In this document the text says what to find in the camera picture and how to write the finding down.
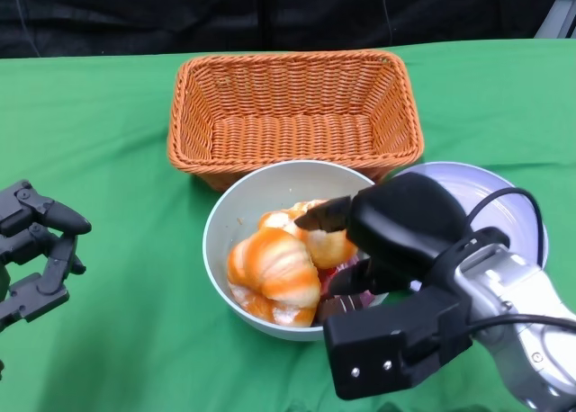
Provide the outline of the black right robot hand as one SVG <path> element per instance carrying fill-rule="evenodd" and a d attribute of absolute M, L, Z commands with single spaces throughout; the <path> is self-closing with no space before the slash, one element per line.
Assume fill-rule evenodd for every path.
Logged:
<path fill-rule="evenodd" d="M 458 200 L 417 173 L 323 202 L 295 224 L 306 231 L 343 231 L 367 255 L 329 281 L 334 296 L 407 290 L 424 281 L 440 254 L 472 232 Z"/>

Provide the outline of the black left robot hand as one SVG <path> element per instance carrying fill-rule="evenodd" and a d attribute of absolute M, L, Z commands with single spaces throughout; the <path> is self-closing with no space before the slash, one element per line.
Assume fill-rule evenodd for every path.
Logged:
<path fill-rule="evenodd" d="M 92 226 L 67 205 L 37 193 L 21 180 L 1 191 L 1 328 L 32 322 L 66 302 L 64 281 L 86 266 L 76 255 L 77 237 Z M 44 255 L 42 273 L 11 282 L 9 264 L 24 265 Z"/>

